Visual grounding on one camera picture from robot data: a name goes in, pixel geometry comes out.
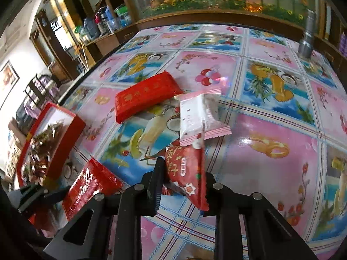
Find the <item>brown snack bag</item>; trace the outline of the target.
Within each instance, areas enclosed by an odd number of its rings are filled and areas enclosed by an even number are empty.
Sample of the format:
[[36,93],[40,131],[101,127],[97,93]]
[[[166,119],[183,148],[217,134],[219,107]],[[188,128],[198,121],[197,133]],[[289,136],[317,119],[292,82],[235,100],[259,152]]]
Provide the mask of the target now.
[[50,153],[53,149],[53,146],[58,141],[58,137],[63,129],[63,126],[64,124],[62,122],[48,125],[46,130],[33,137],[31,144],[31,153],[37,154],[39,156],[41,154]]

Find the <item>wooden chair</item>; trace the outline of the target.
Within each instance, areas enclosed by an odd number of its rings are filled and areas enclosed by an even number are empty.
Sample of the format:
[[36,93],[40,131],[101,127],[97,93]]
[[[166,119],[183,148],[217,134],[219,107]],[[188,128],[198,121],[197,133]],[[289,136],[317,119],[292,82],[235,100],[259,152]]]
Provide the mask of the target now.
[[53,75],[35,75],[24,89],[24,107],[32,112],[41,110],[46,102],[57,102],[59,88]]

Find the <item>silver flashlight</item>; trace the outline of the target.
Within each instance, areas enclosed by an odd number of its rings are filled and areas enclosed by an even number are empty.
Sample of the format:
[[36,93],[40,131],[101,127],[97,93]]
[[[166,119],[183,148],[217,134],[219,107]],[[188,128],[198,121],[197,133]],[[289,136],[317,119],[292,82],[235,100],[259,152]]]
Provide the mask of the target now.
[[302,39],[299,42],[298,54],[301,58],[310,59],[313,52],[313,41],[316,28],[316,13],[307,11],[307,19]]

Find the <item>red cake pack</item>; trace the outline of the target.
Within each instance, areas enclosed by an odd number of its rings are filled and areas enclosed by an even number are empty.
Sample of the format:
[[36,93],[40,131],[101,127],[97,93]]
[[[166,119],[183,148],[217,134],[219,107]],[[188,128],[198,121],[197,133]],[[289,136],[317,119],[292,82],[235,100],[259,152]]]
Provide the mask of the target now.
[[62,207],[68,221],[95,195],[106,196],[121,190],[123,182],[95,158],[84,165],[77,179],[62,201]]
[[182,93],[172,75],[165,70],[115,96],[115,121],[121,124],[134,114]]

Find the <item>colourful patterned tablecloth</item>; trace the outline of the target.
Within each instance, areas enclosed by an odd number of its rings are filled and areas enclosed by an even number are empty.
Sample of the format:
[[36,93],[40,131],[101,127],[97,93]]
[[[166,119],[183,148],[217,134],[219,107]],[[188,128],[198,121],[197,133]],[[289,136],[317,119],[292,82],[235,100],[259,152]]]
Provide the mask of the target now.
[[125,187],[167,149],[205,135],[205,170],[261,193],[329,259],[346,237],[346,88],[328,57],[238,26],[139,31],[71,91],[86,124],[62,170],[70,185],[96,158]]

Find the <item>red date snack packet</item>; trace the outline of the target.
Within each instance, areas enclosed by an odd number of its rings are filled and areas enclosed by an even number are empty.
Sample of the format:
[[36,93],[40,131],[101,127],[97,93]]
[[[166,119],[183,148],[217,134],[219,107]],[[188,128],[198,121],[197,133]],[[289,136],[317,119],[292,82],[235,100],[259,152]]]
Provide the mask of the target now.
[[184,195],[201,211],[208,211],[205,176],[205,144],[199,133],[188,146],[171,146],[165,152],[170,188]]

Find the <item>red gift box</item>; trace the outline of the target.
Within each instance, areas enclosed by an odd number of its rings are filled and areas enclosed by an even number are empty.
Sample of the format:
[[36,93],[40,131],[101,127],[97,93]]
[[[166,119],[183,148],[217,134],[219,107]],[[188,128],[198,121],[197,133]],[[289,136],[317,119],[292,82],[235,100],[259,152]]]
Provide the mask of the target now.
[[18,159],[19,185],[23,187],[37,181],[50,190],[55,189],[85,126],[77,114],[48,102],[29,131]]

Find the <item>white pink snack packet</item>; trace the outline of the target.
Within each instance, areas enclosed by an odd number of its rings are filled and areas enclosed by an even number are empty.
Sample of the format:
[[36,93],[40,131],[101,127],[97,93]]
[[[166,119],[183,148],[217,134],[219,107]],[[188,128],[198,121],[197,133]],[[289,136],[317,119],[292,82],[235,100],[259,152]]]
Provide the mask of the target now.
[[180,138],[182,146],[191,145],[201,135],[204,140],[232,133],[229,125],[219,120],[220,88],[201,90],[177,96],[180,104]]

